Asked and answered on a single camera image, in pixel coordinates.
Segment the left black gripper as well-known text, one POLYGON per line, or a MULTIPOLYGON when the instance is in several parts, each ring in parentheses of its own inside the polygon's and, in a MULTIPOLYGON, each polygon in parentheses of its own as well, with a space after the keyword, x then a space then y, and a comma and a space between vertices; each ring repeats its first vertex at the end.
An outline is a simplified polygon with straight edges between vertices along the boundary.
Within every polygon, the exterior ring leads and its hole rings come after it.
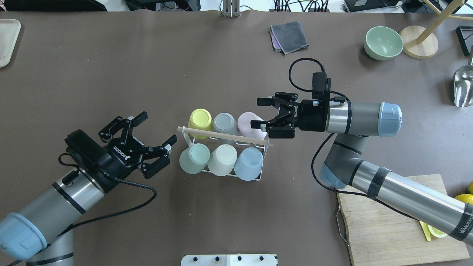
POLYGON ((123 180, 139 169, 148 180, 170 164, 172 145, 178 140, 175 134, 156 147, 145 146, 133 137, 133 128, 147 118, 146 111, 132 119, 118 116, 99 131, 101 141, 107 144, 105 149, 114 157, 107 168, 112 177, 123 180))

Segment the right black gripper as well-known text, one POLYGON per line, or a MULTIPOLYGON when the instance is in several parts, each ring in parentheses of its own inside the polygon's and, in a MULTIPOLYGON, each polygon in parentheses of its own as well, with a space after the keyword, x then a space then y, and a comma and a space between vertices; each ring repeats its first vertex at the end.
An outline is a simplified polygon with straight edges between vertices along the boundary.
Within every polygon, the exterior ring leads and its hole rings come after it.
POLYGON ((292 139, 295 129, 324 132, 329 113, 329 99, 305 99, 297 102, 297 93, 276 92, 268 98, 257 98, 257 106, 273 106, 278 110, 269 121, 251 120, 252 129, 266 131, 271 139, 292 139))

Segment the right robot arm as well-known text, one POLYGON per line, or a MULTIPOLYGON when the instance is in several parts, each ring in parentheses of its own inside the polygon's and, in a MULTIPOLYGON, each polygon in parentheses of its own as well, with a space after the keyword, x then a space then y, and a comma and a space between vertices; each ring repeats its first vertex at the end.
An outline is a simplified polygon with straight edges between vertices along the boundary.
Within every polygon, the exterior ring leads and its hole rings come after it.
POLYGON ((407 174, 443 173, 472 177, 472 125, 460 132, 458 122, 446 129, 427 123, 419 133, 404 133, 398 105, 351 102, 337 92, 316 92, 309 100, 277 92, 258 98, 273 106, 277 116, 251 126, 270 138, 293 138, 295 130, 335 136, 316 178, 329 189, 351 186, 358 194, 432 225, 456 240, 472 244, 472 204, 443 195, 409 180, 407 174))

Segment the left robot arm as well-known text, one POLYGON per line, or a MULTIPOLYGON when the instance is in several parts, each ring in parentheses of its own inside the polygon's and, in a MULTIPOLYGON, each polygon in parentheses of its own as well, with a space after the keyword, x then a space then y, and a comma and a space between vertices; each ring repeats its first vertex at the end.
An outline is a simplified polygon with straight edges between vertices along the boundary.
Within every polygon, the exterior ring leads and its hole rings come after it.
POLYGON ((144 207, 157 196, 149 185, 126 178, 140 170, 145 179, 153 177, 170 163, 172 135, 160 146, 145 146, 132 132, 148 118, 146 112, 135 117, 116 117, 98 135, 100 146, 83 130, 70 133, 65 154, 74 163, 72 170, 52 183, 36 198, 1 221, 1 250, 28 265, 72 263, 72 230, 78 226, 123 215, 144 207), (153 195, 136 207, 94 219, 76 221, 117 185, 149 189, 153 195))

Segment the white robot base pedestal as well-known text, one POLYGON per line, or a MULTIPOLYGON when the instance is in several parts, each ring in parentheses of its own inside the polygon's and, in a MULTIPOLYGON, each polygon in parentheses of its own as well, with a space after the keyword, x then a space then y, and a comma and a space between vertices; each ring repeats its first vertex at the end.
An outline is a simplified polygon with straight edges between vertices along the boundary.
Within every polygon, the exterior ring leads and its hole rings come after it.
POLYGON ((181 266, 278 266, 273 254, 185 255, 181 266))

